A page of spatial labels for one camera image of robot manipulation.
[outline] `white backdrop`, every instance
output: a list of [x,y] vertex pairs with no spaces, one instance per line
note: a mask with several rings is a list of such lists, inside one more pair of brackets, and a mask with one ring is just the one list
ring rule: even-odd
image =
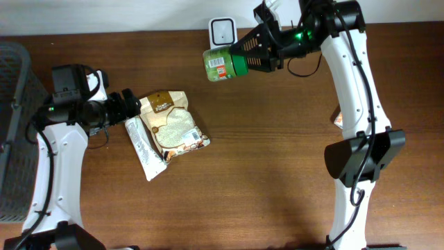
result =
[[[254,27],[261,0],[0,0],[0,35],[207,29],[230,16]],[[444,20],[444,0],[359,0],[367,23]],[[297,23],[298,0],[283,0],[282,25]]]

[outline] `can lid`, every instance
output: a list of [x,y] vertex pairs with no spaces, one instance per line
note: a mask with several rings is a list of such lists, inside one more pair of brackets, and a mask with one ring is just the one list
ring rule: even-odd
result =
[[232,55],[234,70],[237,76],[248,74],[247,58],[244,56]]

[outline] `green can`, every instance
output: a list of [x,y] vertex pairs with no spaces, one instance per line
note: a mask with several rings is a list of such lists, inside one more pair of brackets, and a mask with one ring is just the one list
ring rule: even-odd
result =
[[203,52],[203,62],[210,81],[221,81],[248,73],[247,60],[230,54],[230,46],[209,49]]

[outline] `wooden table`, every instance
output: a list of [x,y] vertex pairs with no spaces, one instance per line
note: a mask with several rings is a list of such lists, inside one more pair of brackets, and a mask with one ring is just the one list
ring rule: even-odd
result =
[[[247,30],[239,32],[239,37]],[[81,180],[85,228],[107,247],[265,249],[324,243],[334,217],[325,146],[342,140],[322,60],[310,78],[286,70],[211,83],[207,31],[4,37],[30,51],[49,91],[51,67],[104,69],[108,92],[184,90],[208,148],[174,158],[148,182],[123,125],[87,151]],[[368,25],[368,55],[384,110],[407,144],[382,172],[368,211],[369,244],[444,248],[444,23]],[[311,72],[318,53],[291,68]],[[100,144],[102,137],[92,137]],[[0,225],[0,242],[21,224]]]

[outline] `red label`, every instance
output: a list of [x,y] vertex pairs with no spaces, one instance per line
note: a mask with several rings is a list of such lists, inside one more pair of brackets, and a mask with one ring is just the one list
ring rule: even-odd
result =
[[217,73],[219,74],[219,77],[227,76],[227,71],[225,70],[225,65],[218,66],[217,67]]

